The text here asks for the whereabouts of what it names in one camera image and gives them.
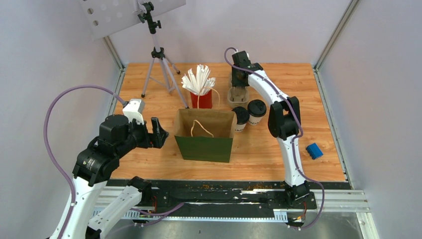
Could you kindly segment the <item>black plastic cup lid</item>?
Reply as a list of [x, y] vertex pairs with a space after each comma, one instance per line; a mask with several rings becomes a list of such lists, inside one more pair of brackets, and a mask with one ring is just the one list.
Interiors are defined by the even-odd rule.
[[242, 106], [234, 107], [232, 111], [236, 115], [237, 124], [246, 124], [249, 121], [250, 114], [248, 110]]

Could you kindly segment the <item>green paper bag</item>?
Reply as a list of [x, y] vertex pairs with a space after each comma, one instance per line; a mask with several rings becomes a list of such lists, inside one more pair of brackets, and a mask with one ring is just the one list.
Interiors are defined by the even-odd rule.
[[237, 124], [233, 111], [201, 108], [206, 95], [196, 96], [196, 106], [178, 109], [174, 137], [184, 160], [229, 163]]

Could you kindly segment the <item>white paper cup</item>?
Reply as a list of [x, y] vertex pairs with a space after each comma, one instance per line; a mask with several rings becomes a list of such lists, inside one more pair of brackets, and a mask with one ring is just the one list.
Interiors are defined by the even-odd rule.
[[234, 130], [235, 132], [242, 132], [246, 126], [247, 126], [247, 123], [236, 124]]
[[248, 123], [250, 125], [257, 125], [261, 122], [262, 118], [263, 118], [263, 116], [249, 115]]

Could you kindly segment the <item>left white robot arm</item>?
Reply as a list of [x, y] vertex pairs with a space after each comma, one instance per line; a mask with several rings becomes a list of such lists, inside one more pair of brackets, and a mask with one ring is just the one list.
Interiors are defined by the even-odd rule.
[[99, 135], [77, 156], [72, 171], [75, 197], [69, 197], [66, 208], [51, 238], [104, 239], [114, 225], [137, 204], [146, 206], [152, 201], [152, 184], [133, 177], [121, 193], [98, 215], [93, 216], [95, 204], [107, 185], [119, 161], [135, 148], [162, 148], [169, 133], [156, 117], [152, 117], [153, 131], [143, 123], [124, 115], [108, 116], [100, 124]]

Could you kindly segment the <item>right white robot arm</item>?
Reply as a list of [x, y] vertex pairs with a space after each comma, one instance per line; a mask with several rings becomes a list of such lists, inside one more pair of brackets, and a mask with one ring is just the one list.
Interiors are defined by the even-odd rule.
[[269, 106], [268, 129], [279, 143], [285, 168], [284, 201], [287, 206], [296, 208], [310, 193], [300, 158], [299, 137], [303, 136], [303, 128], [299, 100], [281, 91], [260, 64], [250, 61], [246, 51], [235, 49], [232, 60], [229, 63], [232, 86], [252, 87]]

